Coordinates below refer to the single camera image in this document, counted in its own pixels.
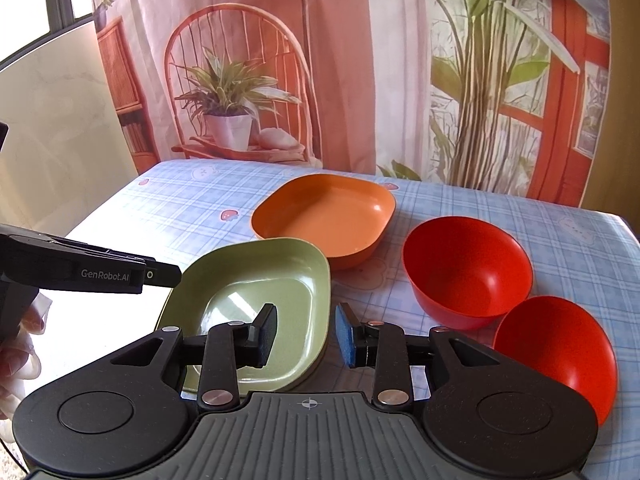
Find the plate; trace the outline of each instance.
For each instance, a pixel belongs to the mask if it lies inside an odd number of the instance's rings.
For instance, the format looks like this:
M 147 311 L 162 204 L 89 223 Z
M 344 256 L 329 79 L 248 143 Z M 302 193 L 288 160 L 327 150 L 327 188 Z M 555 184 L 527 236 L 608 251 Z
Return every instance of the plate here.
M 260 238 L 311 242 L 332 270 L 350 269 L 376 249 L 396 199 L 368 180 L 315 173 L 300 176 L 269 195 L 254 211 L 251 227 Z
M 312 244 L 274 238 L 205 254 L 184 271 L 156 327 L 179 326 L 185 336 L 206 334 L 224 322 L 251 322 L 265 303 L 278 309 L 271 355 L 261 369 L 240 368 L 238 387 L 241 396 L 283 391 L 314 369 L 329 330 L 329 265 Z M 198 379 L 199 370 L 188 368 L 184 389 L 196 392 Z

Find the chair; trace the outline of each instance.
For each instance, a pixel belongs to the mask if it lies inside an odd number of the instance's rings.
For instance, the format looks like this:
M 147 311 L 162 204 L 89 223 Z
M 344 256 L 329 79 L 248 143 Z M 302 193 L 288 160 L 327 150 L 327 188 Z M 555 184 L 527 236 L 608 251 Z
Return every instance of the chair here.
M 263 72 L 278 80 L 278 87 L 300 99 L 300 104 L 276 103 L 276 113 L 260 112 L 260 126 L 282 128 L 300 144 L 292 150 L 264 150 L 251 145 L 245 152 L 215 145 L 204 137 L 201 116 L 189 117 L 175 97 L 193 89 L 185 66 L 204 66 L 203 47 L 232 61 L 261 62 Z M 164 53 L 166 88 L 180 144 L 172 147 L 186 158 L 230 158 L 321 167 L 321 132 L 316 96 L 302 47 L 276 16 L 245 4 L 205 7 L 186 18 L 172 33 Z

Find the table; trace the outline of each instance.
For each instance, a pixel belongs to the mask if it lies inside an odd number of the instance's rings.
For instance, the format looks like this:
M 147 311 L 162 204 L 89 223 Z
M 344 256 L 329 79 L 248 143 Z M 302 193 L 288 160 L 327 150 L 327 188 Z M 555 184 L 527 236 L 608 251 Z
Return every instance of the table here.
M 311 170 L 230 160 L 163 162 L 99 207 L 70 238 L 153 256 L 184 270 L 202 254 L 255 238 L 255 207 L 287 180 Z M 584 469 L 591 480 L 640 478 L 640 245 L 618 217 L 468 189 L 359 176 L 384 184 L 398 204 L 385 237 L 360 268 L 336 272 L 334 301 L 348 301 L 363 320 L 383 319 L 427 335 L 437 323 L 415 301 L 400 253 L 408 232 L 436 216 L 489 221 L 513 235 L 535 272 L 533 294 L 562 296 L 583 306 L 609 335 L 619 367 L 616 405 Z M 168 290 L 138 296 L 46 291 L 53 301 L 45 335 L 34 338 L 42 359 L 29 391 L 151 332 Z M 495 326 L 471 335 L 492 340 Z M 428 395 L 413 370 L 416 398 Z M 297 389 L 370 390 L 371 370 L 342 366 L 329 345 L 315 373 Z

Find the hand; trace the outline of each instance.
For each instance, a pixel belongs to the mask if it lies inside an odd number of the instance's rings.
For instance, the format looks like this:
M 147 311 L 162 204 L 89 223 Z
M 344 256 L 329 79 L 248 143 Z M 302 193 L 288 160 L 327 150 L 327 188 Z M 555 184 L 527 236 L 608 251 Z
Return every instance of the hand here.
M 40 359 L 36 355 L 31 334 L 44 333 L 51 300 L 37 295 L 20 322 L 20 332 L 0 345 L 0 438 L 13 442 L 11 419 L 24 399 L 24 380 L 40 375 Z

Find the metal pin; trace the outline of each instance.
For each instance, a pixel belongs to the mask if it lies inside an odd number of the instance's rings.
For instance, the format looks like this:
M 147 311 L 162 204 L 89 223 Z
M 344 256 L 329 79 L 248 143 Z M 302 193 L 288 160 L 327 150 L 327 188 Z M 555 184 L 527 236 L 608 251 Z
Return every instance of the metal pin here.
M 209 406 L 224 406 L 234 400 L 231 392 L 226 390 L 209 390 L 202 394 L 202 402 Z
M 402 390 L 384 390 L 378 394 L 378 400 L 389 406 L 399 406 L 409 400 L 407 392 Z

